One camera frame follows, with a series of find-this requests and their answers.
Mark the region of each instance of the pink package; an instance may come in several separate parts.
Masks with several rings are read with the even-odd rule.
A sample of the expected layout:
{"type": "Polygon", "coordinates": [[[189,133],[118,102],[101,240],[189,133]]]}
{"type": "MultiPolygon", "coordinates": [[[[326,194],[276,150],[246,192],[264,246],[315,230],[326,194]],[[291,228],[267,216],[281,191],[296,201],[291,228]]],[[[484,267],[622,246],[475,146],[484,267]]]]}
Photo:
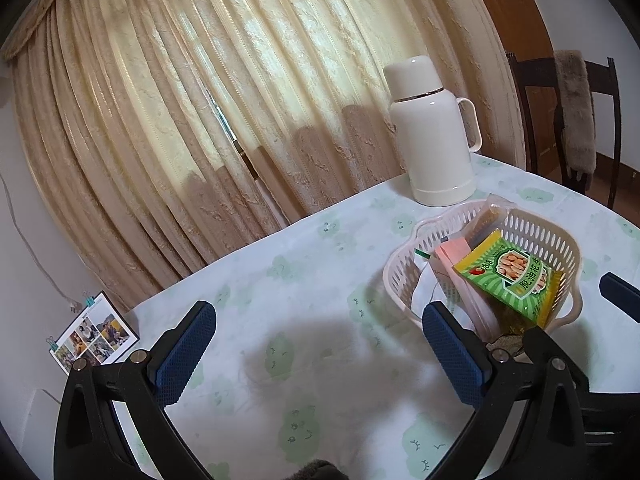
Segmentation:
{"type": "Polygon", "coordinates": [[[463,309],[474,324],[478,337],[485,343],[492,343],[501,336],[500,325],[494,311],[491,310],[483,293],[476,290],[453,268],[470,252],[471,248],[464,238],[448,240],[436,248],[434,254],[437,258],[432,258],[430,264],[433,272],[449,276],[462,298],[463,309]]]}

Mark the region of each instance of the thermos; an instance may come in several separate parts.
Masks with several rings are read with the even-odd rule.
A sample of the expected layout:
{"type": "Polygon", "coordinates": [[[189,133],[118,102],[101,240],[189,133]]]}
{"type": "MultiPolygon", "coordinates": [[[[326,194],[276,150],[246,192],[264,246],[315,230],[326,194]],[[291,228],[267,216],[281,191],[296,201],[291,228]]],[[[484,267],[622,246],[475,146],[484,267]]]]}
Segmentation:
{"type": "Polygon", "coordinates": [[[424,205],[462,202],[476,190],[469,152],[482,146],[474,104],[445,90],[428,56],[385,66],[393,104],[391,121],[415,199],[424,205]],[[475,144],[466,142],[460,103],[469,104],[475,144]]]}

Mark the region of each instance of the photo collage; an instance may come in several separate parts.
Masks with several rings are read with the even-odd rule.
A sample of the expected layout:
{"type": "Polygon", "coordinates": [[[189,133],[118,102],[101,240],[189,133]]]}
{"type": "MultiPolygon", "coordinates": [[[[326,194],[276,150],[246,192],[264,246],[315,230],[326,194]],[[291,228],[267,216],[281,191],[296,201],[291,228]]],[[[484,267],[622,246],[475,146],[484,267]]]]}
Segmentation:
{"type": "Polygon", "coordinates": [[[86,308],[51,351],[68,374],[73,362],[85,357],[93,366],[114,362],[138,340],[103,293],[86,308]]]}

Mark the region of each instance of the dark brown chair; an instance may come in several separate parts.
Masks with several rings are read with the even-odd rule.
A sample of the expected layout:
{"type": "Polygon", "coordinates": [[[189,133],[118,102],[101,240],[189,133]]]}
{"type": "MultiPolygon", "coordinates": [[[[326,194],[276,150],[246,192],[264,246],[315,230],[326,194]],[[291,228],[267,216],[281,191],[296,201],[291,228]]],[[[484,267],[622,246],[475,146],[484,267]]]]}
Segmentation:
{"type": "MultiPolygon", "coordinates": [[[[528,59],[518,61],[513,52],[507,53],[511,73],[516,83],[524,126],[527,134],[527,145],[529,147],[529,157],[531,172],[538,174],[538,152],[536,151],[536,139],[533,132],[533,122],[531,121],[531,110],[527,99],[527,86],[548,87],[556,91],[556,112],[554,114],[554,134],[556,136],[556,147],[558,148],[558,159],[560,161],[560,171],[562,173],[562,185],[574,191],[584,194],[586,188],[586,178],[577,179],[577,171],[571,170],[568,174],[566,157],[562,146],[562,130],[564,121],[562,118],[562,105],[560,103],[560,89],[558,88],[558,75],[556,73],[556,63],[552,57],[540,59],[528,59]]],[[[622,146],[622,118],[620,116],[620,89],[618,88],[618,76],[616,65],[612,58],[609,59],[609,66],[599,65],[591,61],[585,61],[587,65],[587,76],[591,92],[606,94],[613,97],[614,111],[614,153],[613,171],[609,186],[609,200],[607,207],[613,209],[618,190],[618,173],[620,172],[620,151],[622,146]]]]}

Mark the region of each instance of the white wall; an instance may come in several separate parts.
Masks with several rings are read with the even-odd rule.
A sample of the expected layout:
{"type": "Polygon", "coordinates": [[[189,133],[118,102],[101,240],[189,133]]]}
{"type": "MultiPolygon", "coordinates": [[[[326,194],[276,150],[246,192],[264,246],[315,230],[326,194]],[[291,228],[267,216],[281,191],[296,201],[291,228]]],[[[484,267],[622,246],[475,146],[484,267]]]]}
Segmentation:
{"type": "MultiPolygon", "coordinates": [[[[640,171],[640,49],[608,0],[535,0],[555,50],[616,62],[622,110],[622,162],[640,171]]],[[[598,151],[613,156],[613,105],[594,94],[598,151]]]]}
{"type": "MultiPolygon", "coordinates": [[[[100,286],[40,199],[15,126],[9,75],[0,64],[0,171],[40,262],[67,296],[82,301],[84,291],[97,294],[100,286]]],[[[0,421],[18,449],[36,389],[62,396],[66,375],[49,355],[46,338],[58,337],[73,317],[20,240],[0,187],[0,421]]],[[[49,432],[43,438],[53,444],[49,432]]]]}

